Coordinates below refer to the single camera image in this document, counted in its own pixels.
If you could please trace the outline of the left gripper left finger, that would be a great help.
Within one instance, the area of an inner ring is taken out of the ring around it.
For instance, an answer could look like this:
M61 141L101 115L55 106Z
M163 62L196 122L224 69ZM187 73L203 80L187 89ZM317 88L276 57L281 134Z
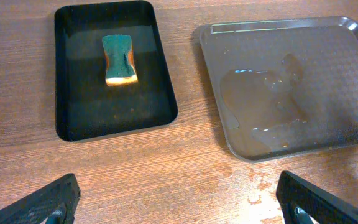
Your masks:
M73 223L80 197L75 175L66 174L0 210L0 223Z

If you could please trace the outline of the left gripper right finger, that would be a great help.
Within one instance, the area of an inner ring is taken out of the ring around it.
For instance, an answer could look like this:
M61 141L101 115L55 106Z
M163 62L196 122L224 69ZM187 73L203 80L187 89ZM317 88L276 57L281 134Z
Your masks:
M358 208L289 171L280 174L276 198L286 224L358 224Z

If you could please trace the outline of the green orange sponge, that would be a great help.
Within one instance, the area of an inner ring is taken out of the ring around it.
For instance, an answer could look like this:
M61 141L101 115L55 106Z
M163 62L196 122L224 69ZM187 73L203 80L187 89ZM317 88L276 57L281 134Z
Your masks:
M102 38L102 44L106 61L105 82L107 86L138 82L131 36L107 35Z

